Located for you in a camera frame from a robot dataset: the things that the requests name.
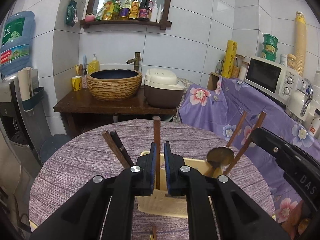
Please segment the steel round soup spoon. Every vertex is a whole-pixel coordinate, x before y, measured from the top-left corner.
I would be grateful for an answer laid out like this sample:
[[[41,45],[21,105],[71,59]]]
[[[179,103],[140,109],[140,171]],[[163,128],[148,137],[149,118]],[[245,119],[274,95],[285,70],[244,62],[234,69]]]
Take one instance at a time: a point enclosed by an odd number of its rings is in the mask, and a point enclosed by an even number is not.
[[[234,152],[228,147],[216,147],[207,154],[207,163],[210,165],[205,176],[217,178],[223,174],[222,167],[229,166],[234,159]]]

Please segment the yellow soap bottle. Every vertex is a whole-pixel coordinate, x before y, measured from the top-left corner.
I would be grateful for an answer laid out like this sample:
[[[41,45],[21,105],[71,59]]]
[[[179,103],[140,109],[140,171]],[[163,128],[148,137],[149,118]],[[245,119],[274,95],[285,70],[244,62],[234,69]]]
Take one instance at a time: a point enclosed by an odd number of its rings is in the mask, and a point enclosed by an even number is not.
[[[96,54],[93,54],[92,61],[88,63],[87,72],[88,74],[91,74],[99,70],[100,70],[99,61],[97,60]]]

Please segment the reddish brown chopstick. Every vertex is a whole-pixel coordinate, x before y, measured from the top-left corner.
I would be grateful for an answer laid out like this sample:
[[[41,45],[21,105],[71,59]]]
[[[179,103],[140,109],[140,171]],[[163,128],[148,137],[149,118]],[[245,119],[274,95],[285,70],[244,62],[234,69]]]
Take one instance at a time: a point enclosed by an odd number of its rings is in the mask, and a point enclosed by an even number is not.
[[[152,226],[152,230],[150,231],[150,240],[157,240],[157,229],[156,226]]]

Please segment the white microwave oven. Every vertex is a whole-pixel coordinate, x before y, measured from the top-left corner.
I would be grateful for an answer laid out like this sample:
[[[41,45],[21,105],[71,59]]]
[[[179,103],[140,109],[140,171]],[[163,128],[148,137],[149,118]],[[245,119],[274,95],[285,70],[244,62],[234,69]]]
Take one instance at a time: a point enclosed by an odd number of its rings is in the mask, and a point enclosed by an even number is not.
[[[245,83],[286,107],[291,94],[302,84],[302,79],[292,68],[254,56],[250,58]]]

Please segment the blue water jug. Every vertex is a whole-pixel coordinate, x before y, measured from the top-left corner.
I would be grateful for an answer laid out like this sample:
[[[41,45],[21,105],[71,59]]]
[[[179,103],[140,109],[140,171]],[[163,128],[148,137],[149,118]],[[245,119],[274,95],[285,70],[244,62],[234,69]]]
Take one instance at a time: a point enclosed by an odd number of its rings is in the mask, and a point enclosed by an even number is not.
[[[4,77],[27,66],[34,23],[35,14],[32,11],[16,13],[6,21],[1,44],[1,74]]]

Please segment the paper cup holder tube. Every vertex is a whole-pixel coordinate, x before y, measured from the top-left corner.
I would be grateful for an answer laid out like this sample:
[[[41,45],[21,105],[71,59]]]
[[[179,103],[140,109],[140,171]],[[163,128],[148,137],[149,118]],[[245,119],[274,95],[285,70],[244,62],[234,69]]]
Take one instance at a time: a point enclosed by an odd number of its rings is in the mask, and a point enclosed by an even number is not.
[[[44,88],[34,87],[33,74],[37,77],[37,70],[31,67],[25,67],[18,71],[22,107],[25,112],[33,111],[44,99]]]

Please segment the purple floral cloth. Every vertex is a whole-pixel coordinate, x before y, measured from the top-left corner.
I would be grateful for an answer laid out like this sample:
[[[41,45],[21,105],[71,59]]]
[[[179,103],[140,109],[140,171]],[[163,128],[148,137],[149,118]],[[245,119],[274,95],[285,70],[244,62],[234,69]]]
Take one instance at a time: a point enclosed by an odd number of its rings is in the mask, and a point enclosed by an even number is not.
[[[215,90],[191,85],[179,109],[181,122],[212,131],[229,141],[243,113],[246,118],[232,145],[242,148],[261,112],[266,113],[263,127],[319,159],[319,140],[292,120],[284,110],[264,94],[238,79],[221,78]],[[256,166],[269,186],[278,223],[285,222],[300,202],[300,196],[283,177],[273,156],[250,144],[245,155]]]

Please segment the tall paper cup stack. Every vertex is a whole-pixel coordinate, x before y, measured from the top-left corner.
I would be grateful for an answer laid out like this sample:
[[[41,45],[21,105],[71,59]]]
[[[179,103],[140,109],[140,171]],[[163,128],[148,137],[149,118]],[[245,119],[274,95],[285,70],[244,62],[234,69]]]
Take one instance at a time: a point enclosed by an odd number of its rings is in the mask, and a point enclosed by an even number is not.
[[[296,12],[295,70],[303,77],[306,56],[306,20],[302,12]]]

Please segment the brown wooden chopstick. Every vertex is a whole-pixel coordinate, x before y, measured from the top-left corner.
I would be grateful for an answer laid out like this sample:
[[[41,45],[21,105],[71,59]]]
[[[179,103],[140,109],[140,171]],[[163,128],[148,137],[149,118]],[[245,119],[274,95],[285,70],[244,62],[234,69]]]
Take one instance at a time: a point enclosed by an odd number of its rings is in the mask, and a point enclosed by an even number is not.
[[[156,144],[156,189],[160,189],[160,117],[153,116],[153,139]]]

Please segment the light brown chopstick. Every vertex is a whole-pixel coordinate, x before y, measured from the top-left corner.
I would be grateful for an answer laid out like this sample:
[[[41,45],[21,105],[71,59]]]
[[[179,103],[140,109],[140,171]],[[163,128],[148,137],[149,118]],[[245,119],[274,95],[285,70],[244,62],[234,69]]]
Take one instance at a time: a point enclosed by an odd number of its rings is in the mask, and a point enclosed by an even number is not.
[[[234,160],[231,162],[231,164],[227,167],[227,169],[223,172],[223,175],[227,175],[232,168],[236,165],[236,163],[239,161],[239,159],[243,156],[243,154],[246,152],[246,150],[249,148],[249,145],[252,143],[252,139],[250,137],[251,133],[256,129],[260,128],[262,125],[264,119],[266,117],[265,112],[261,112],[259,115],[259,118],[257,120],[257,123],[253,126],[252,131],[249,133],[249,137],[246,139],[245,144],[242,146],[238,154],[235,156]]]

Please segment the dark purple chopstick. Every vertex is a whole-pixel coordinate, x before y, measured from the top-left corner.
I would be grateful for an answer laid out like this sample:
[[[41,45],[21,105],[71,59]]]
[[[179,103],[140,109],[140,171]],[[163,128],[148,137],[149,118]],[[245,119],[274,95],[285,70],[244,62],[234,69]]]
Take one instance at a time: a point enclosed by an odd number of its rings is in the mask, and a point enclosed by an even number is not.
[[[112,140],[110,133],[108,131],[103,131],[102,133],[103,138],[105,139],[105,141],[107,142],[108,146],[110,147],[110,149],[112,150],[112,152],[114,153],[114,155],[116,156],[116,158],[119,160],[119,162],[121,163],[121,165],[124,168],[129,168],[129,164],[127,163],[127,161],[124,159],[124,157],[122,156],[120,150],[117,148],[117,146],[115,145],[114,141]]]

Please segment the grey water dispenser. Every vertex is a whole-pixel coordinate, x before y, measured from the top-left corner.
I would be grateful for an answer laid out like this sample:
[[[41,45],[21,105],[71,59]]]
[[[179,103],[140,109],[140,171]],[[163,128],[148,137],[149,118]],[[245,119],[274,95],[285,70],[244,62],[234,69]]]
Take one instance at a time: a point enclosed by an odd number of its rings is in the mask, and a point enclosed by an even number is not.
[[[34,87],[40,87],[33,74]],[[40,168],[71,139],[65,134],[52,135],[44,113],[43,100],[25,112],[22,107],[18,73],[1,80],[1,122],[17,159],[31,170]]]

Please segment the yellow label oil bottle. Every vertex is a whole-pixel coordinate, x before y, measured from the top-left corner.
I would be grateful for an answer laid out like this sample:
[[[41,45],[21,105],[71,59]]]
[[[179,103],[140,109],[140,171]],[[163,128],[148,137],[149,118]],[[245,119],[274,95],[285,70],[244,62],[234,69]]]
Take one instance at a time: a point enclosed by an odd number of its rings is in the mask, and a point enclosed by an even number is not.
[[[133,0],[131,3],[131,8],[129,12],[129,19],[135,20],[138,17],[138,11],[139,11],[139,0]]]

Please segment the yellow wrap roll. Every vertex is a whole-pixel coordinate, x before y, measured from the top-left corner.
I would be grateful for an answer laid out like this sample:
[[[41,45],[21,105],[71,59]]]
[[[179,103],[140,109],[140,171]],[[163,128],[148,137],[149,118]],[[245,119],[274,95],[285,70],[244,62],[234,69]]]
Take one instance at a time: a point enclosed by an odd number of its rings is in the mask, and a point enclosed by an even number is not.
[[[236,57],[238,44],[235,41],[228,40],[225,58],[223,60],[221,76],[230,78],[234,66],[234,59]]]

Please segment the white thermos kettle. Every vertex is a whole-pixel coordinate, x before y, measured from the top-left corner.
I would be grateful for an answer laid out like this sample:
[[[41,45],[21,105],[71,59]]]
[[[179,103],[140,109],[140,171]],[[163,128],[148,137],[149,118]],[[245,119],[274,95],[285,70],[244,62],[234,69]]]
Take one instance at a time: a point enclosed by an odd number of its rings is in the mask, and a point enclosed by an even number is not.
[[[296,122],[302,124],[309,112],[309,105],[313,98],[313,86],[310,80],[303,79],[291,94],[285,112]]]

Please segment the yellow mug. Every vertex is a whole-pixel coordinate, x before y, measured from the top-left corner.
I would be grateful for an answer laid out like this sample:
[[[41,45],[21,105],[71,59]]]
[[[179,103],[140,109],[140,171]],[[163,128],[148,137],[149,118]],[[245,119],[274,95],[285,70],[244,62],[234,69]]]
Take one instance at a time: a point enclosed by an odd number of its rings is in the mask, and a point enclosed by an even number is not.
[[[73,91],[79,91],[82,89],[82,77],[74,76],[72,77],[72,89]]]

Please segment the purple striped tablecloth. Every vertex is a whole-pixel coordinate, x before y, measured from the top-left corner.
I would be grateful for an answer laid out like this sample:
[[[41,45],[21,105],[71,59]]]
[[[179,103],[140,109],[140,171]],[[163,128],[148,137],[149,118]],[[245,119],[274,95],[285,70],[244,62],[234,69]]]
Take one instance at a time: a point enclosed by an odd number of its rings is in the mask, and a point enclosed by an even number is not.
[[[109,178],[123,170],[102,136],[105,130],[118,133],[134,162],[153,142],[153,121],[135,119],[92,129],[63,145],[44,163],[31,187],[29,220],[34,225],[39,226],[95,175]],[[212,148],[226,145],[213,132],[161,121],[162,152],[166,141],[170,142],[172,153],[200,160],[205,160]],[[269,215],[274,214],[268,185],[246,156],[242,156],[228,176]],[[143,213],[135,202],[131,239],[150,239],[153,225],[157,239],[189,239],[187,219]]]

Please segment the dark soy sauce bottle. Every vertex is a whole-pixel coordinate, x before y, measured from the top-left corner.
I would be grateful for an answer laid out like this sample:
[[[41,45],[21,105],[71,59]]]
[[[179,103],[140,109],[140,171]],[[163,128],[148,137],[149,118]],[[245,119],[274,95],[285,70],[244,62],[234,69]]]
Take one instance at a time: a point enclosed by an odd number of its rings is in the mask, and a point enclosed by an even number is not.
[[[153,0],[141,0],[139,5],[138,20],[150,21]]]

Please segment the white brown rice cooker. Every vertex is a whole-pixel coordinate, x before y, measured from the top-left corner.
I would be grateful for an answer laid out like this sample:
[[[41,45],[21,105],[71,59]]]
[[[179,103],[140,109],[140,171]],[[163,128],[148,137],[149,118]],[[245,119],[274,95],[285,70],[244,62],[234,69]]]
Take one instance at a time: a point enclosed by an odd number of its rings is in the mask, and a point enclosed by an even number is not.
[[[157,108],[176,108],[184,92],[184,84],[170,70],[151,68],[144,79],[144,96],[147,103]]]

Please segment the green hanging packet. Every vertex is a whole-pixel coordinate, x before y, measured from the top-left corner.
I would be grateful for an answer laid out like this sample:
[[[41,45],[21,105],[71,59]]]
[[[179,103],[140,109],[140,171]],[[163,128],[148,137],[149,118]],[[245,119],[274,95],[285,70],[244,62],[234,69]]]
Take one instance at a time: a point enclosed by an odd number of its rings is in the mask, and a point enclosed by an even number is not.
[[[77,22],[77,2],[75,0],[70,0],[70,3],[67,7],[65,24],[73,27]]]

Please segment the bronze faucet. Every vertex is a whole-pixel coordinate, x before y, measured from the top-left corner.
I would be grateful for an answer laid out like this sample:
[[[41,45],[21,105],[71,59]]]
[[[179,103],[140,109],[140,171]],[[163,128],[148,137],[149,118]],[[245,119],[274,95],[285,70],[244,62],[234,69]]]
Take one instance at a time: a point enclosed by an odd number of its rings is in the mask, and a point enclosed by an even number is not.
[[[141,62],[142,58],[140,56],[140,52],[135,52],[135,57],[133,59],[129,59],[126,61],[127,64],[133,64],[134,65],[134,70],[139,71],[139,65]]]

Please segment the dark wooden sink counter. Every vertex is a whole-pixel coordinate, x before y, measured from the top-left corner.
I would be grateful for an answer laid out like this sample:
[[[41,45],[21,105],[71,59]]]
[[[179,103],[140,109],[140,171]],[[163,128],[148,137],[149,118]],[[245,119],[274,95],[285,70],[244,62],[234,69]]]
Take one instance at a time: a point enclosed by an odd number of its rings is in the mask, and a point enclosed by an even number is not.
[[[95,99],[88,89],[71,91],[54,107],[60,113],[68,136],[80,135],[85,124],[92,125],[85,118],[89,114],[101,115],[175,115],[176,108],[157,108],[147,104],[144,89],[140,88],[136,95],[122,101],[101,101]]]

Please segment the wooden framed mirror shelf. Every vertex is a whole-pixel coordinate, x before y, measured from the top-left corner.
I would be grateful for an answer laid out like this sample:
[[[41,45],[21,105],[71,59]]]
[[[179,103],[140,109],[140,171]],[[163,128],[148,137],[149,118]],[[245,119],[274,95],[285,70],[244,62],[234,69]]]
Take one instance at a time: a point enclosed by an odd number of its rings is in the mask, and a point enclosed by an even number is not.
[[[171,0],[153,0],[150,21],[129,19],[133,0],[88,0],[87,9],[80,25],[88,29],[102,24],[138,24],[166,30],[172,22],[168,20]]]

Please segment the woven pattern basin sink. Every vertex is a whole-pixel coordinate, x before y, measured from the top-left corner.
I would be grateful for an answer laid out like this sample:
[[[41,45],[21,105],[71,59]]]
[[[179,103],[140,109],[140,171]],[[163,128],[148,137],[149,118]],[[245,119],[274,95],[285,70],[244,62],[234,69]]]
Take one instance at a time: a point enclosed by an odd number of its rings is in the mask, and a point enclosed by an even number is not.
[[[137,70],[107,69],[88,74],[87,87],[92,96],[102,101],[121,101],[134,96],[143,75]]]

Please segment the cream plastic utensil holder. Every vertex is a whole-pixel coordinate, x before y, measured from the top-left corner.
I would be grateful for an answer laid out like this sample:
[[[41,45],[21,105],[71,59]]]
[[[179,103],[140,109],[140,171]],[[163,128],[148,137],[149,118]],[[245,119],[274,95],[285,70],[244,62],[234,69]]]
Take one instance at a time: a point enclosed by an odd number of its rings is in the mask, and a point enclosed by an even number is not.
[[[149,197],[136,197],[138,209],[141,212],[152,215],[187,218],[187,201],[185,196],[171,197],[167,191],[167,181],[164,167],[164,154],[160,154],[160,189],[154,189]],[[197,169],[202,175],[218,177],[223,174],[221,167],[212,172],[212,167],[206,160],[197,160],[184,157],[187,166]]]

